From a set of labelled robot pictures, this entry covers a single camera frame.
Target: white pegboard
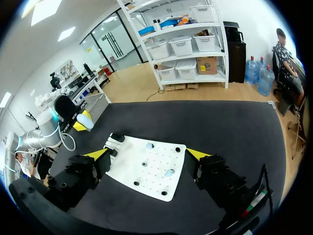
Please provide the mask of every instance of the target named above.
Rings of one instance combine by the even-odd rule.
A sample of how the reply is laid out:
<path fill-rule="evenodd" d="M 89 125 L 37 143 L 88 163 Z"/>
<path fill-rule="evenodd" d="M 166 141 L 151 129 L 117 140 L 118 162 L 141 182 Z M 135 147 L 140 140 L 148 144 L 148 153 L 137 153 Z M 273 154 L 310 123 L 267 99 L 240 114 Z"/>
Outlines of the white pegboard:
<path fill-rule="evenodd" d="M 116 143 L 109 138 L 108 147 L 110 142 Z M 147 143 L 152 143 L 154 148 L 147 148 Z M 150 197 L 165 202 L 173 199 L 184 163 L 185 145 L 125 136 L 124 142 L 114 146 L 118 154 L 107 175 Z"/>

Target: office chair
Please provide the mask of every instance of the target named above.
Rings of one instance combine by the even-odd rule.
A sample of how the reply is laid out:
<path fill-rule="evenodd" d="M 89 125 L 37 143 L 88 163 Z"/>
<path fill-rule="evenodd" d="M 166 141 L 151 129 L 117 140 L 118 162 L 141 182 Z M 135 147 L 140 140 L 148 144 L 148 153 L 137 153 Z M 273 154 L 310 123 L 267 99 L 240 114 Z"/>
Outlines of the office chair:
<path fill-rule="evenodd" d="M 80 106 L 76 106 L 66 95 L 61 95 L 54 101 L 54 109 L 64 119 L 63 122 L 69 122 L 75 119 Z"/>

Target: man sitting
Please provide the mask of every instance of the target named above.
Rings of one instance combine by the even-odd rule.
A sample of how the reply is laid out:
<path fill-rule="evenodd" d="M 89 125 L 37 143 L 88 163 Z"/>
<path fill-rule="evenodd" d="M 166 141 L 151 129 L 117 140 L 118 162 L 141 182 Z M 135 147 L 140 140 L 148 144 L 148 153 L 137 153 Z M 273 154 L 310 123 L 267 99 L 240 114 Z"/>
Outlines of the man sitting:
<path fill-rule="evenodd" d="M 286 81 L 286 83 L 291 85 L 299 93 L 295 107 L 295 110 L 298 111 L 298 108 L 301 106 L 301 102 L 304 97 L 304 90 L 297 72 L 293 70 L 288 52 L 285 48 L 286 35 L 280 28 L 276 30 L 276 33 L 278 37 L 278 43 L 275 50 L 279 60 L 280 72 L 282 73 L 280 76 Z"/>

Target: person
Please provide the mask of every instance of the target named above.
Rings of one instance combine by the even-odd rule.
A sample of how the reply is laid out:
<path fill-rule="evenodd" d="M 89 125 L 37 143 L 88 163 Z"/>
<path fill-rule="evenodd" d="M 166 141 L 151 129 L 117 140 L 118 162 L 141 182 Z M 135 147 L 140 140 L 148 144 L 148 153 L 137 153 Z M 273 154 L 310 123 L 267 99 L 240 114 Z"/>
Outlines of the person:
<path fill-rule="evenodd" d="M 276 30 L 276 33 L 278 37 L 278 43 L 275 50 L 279 60 L 279 66 L 281 68 L 280 72 L 283 73 L 282 78 L 285 79 L 285 81 L 289 83 L 299 93 L 295 107 L 295 111 L 297 112 L 298 108 L 301 106 L 304 97 L 304 90 L 298 73 L 294 71 L 288 52 L 285 48 L 286 35 L 280 28 Z"/>
<path fill-rule="evenodd" d="M 21 170 L 25 175 L 31 177 L 35 176 L 37 179 L 41 179 L 36 167 L 34 167 L 33 162 L 31 161 L 27 153 L 16 153 L 15 158 L 18 160 Z"/>

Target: white shelving unit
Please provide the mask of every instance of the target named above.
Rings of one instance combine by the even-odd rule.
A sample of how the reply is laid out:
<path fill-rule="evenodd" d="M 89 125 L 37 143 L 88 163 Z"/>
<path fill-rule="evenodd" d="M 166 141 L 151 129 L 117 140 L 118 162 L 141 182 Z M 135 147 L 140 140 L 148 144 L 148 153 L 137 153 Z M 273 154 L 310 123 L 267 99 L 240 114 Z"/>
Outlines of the white shelving unit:
<path fill-rule="evenodd" d="M 140 29 L 136 28 L 135 26 L 135 22 L 134 22 L 135 17 L 141 16 L 147 26 L 152 26 L 152 23 L 150 22 L 152 18 L 163 19 L 163 17 L 171 16 L 171 15 L 182 16 L 185 14 L 185 12 L 189 12 L 189 9 L 187 8 L 182 9 L 185 3 L 189 5 L 191 3 L 194 3 L 194 5 L 199 5 L 200 1 L 205 2 L 204 5 L 214 6 L 214 11 L 217 17 L 215 22 L 185 24 L 181 26 L 176 26 L 176 27 L 156 31 L 156 32 L 150 33 L 142 37 L 139 35 L 138 31 Z M 163 90 L 163 85 L 180 84 L 180 83 L 200 83 L 200 82 L 224 82 L 225 88 L 226 89 L 228 88 L 229 63 L 228 63 L 228 47 L 227 47 L 226 32 L 225 32 L 224 24 L 223 24 L 223 21 L 222 21 L 222 18 L 221 18 L 221 15 L 220 15 L 220 12 L 216 5 L 215 0 L 139 0 L 139 1 L 134 0 L 134 3 L 137 2 L 136 6 L 130 10 L 128 10 L 125 7 L 125 4 L 130 2 L 129 0 L 128 1 L 117 0 L 117 2 L 121 6 L 121 9 L 123 10 L 130 25 L 132 26 L 143 48 L 144 53 L 147 56 L 151 69 L 156 77 L 157 83 L 161 90 Z M 163 15 L 157 15 L 158 8 L 161 9 L 160 12 L 162 12 L 161 14 Z M 172 11 L 172 9 L 178 9 L 178 12 L 174 12 Z M 172 52 L 172 54 L 169 57 L 159 59 L 159 60 L 153 60 L 149 52 L 147 51 L 147 48 L 146 48 L 147 46 L 145 44 L 145 41 L 150 38 L 159 40 L 163 38 L 169 39 L 171 37 L 176 37 L 180 34 L 194 35 L 195 33 L 200 32 L 205 29 L 211 29 L 211 31 L 213 30 L 214 34 L 216 35 L 216 41 L 217 41 L 218 46 L 217 45 L 215 46 L 215 51 L 200 52 L 197 46 L 193 44 L 193 54 L 191 55 L 176 56 L 175 53 Z M 166 62 L 166 61 L 181 60 L 181 59 L 187 59 L 187 58 L 197 58 L 197 57 L 208 57 L 208 56 L 218 56 L 222 58 L 220 65 L 218 67 L 217 74 L 210 74 L 210 75 L 197 74 L 196 78 L 192 80 L 181 80 L 178 77 L 176 80 L 162 81 L 160 79 L 158 72 L 154 69 L 155 64 L 159 64 L 159 63 Z"/>

